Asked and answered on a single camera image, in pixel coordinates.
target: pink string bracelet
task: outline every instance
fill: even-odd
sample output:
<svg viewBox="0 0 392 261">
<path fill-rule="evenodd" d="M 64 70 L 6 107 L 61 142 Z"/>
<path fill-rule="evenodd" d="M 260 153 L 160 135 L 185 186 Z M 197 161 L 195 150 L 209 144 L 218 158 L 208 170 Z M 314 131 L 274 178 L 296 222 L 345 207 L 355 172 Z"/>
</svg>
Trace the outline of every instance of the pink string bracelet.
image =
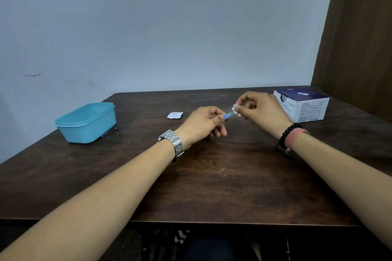
<svg viewBox="0 0 392 261">
<path fill-rule="evenodd" d="M 298 135 L 300 135 L 302 132 L 305 132 L 305 133 L 309 134 L 309 132 L 307 130 L 303 129 L 303 128 L 294 128 L 286 136 L 286 139 L 285 139 L 285 147 L 287 148 L 286 152 L 291 150 L 291 145 L 292 145 L 294 139 L 296 139 L 296 137 Z"/>
</svg>

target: metal watch strap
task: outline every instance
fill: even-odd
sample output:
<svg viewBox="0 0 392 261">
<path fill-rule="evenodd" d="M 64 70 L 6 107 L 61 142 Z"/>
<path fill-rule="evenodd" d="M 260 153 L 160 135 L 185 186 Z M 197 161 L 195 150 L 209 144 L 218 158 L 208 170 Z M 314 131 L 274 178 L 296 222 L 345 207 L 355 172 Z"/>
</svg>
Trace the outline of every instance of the metal watch strap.
<svg viewBox="0 0 392 261">
<path fill-rule="evenodd" d="M 185 152 L 184 149 L 182 148 L 182 142 L 180 138 L 177 136 L 177 134 L 175 134 L 172 130 L 169 129 L 160 137 L 158 137 L 158 140 L 156 142 L 160 142 L 164 138 L 170 140 L 174 145 L 176 156 L 174 157 L 173 162 L 179 159 L 182 155 L 184 155 Z"/>
</svg>

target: black wristband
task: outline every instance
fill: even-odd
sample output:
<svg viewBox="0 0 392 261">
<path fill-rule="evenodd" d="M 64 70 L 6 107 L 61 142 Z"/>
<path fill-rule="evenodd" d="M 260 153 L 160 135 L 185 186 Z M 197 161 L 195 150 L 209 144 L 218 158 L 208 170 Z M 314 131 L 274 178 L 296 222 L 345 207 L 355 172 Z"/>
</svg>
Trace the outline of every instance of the black wristband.
<svg viewBox="0 0 392 261">
<path fill-rule="evenodd" d="M 292 124 L 289 128 L 287 128 L 282 133 L 282 137 L 280 138 L 280 140 L 279 140 L 279 142 L 277 144 L 280 145 L 282 148 L 286 149 L 286 146 L 285 146 L 286 137 L 295 128 L 302 128 L 302 126 L 300 124 L 297 124 L 297 123 Z"/>
</svg>

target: plastic container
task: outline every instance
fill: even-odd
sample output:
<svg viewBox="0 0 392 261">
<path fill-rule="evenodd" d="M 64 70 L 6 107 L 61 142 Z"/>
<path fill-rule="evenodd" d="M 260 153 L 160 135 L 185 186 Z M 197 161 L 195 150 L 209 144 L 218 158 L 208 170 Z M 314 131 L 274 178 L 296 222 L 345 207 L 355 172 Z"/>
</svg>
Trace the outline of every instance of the plastic container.
<svg viewBox="0 0 392 261">
<path fill-rule="evenodd" d="M 56 126 L 68 142 L 88 144 L 116 124 L 115 106 L 111 102 L 95 102 L 63 115 Z"/>
</svg>

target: white box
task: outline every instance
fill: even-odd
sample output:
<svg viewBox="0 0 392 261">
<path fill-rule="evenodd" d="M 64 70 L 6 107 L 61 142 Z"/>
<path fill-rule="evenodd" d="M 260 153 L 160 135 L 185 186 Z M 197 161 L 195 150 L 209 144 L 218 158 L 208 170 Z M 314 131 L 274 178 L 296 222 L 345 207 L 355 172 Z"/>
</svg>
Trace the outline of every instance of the white box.
<svg viewBox="0 0 392 261">
<path fill-rule="evenodd" d="M 274 95 L 293 123 L 323 120 L 329 97 L 310 87 L 278 89 Z"/>
</svg>

